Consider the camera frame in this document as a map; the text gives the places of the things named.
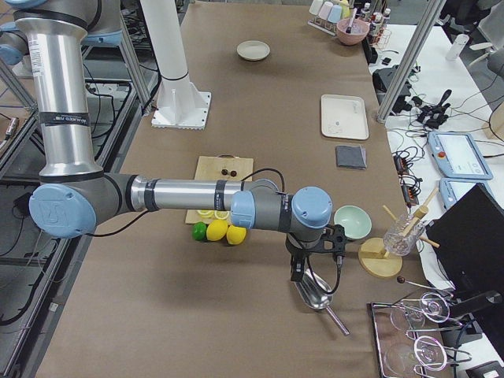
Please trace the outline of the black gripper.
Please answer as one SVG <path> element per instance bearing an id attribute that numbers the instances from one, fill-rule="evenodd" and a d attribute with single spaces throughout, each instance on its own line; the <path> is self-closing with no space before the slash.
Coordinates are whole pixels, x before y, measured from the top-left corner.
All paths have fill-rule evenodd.
<path id="1" fill-rule="evenodd" d="M 312 242 L 303 242 L 288 234 L 286 248 L 291 253 L 291 282 L 301 282 L 304 276 L 304 259 L 311 254 L 330 254 L 334 261 L 346 256 L 347 236 L 340 224 L 327 225 L 320 238 Z"/>

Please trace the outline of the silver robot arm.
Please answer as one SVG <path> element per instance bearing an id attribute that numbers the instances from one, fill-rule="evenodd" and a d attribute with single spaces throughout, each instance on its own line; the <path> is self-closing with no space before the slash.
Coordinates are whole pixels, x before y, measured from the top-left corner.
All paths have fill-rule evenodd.
<path id="1" fill-rule="evenodd" d="M 70 239 L 122 213 L 160 209 L 228 211 L 235 226 L 282 232 L 291 254 L 291 279 L 311 270 L 311 254 L 341 265 L 346 236 L 330 222 L 332 200 L 318 187 L 293 195 L 269 182 L 147 179 L 110 174 L 96 162 L 81 45 L 118 44 L 117 1 L 14 1 L 16 27 L 31 58 L 46 164 L 29 200 L 32 220 L 52 236 Z"/>

